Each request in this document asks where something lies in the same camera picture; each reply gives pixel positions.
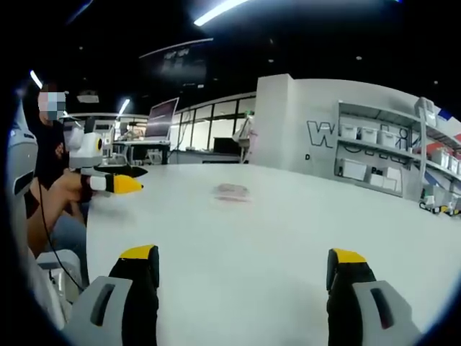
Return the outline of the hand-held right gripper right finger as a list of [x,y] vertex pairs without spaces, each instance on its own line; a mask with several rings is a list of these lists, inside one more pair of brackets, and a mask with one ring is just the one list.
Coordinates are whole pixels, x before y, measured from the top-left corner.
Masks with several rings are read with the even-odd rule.
[[329,345],[414,345],[421,339],[409,303],[366,259],[328,251],[326,290]]

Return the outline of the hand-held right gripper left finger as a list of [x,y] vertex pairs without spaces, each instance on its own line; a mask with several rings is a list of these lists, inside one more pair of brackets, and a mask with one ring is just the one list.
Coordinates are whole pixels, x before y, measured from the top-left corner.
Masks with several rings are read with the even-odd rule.
[[156,345],[158,247],[123,252],[108,276],[99,276],[72,308],[72,345]]

